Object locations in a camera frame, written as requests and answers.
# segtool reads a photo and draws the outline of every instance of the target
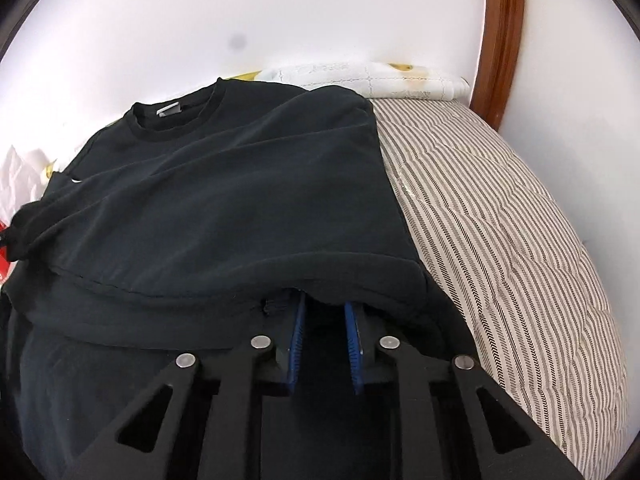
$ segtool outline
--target striped bedsheet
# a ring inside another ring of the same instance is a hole
[[[458,102],[372,100],[387,173],[424,264],[482,366],[587,480],[621,457],[626,373],[580,239],[513,150]]]

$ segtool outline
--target red object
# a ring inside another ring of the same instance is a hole
[[[0,222],[0,231],[2,231],[3,229],[6,229],[6,225]],[[4,282],[4,280],[6,280],[7,276],[9,275],[10,266],[11,263],[9,263],[9,260],[6,259],[6,247],[3,247],[2,249],[0,249],[0,283]]]

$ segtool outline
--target brown wooden frame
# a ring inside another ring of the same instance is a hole
[[[494,130],[500,127],[516,70],[524,0],[486,0],[484,35],[471,109]]]

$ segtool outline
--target white wall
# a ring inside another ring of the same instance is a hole
[[[0,155],[49,156],[158,102],[263,68],[336,60],[476,77],[484,0],[40,0],[0,62]]]
[[[628,359],[640,430],[640,41],[611,0],[527,0],[500,133],[593,257]]]

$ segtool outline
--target black t-shirt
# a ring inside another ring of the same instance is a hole
[[[230,348],[259,330],[266,295],[298,288],[370,304],[451,354],[437,325],[455,313],[418,258],[366,99],[218,80],[178,101],[164,118],[170,102],[133,105],[15,215],[16,310],[97,344]]]
[[[95,134],[6,232],[21,261],[0,293],[2,399],[49,479],[178,353],[259,333],[262,300],[283,288],[369,304],[425,354],[475,354],[418,258],[367,100],[218,80],[156,115],[174,101],[135,104]],[[326,313],[334,329],[308,333],[318,352],[306,355],[300,438],[280,478],[377,478],[384,427],[347,393],[344,323]]]

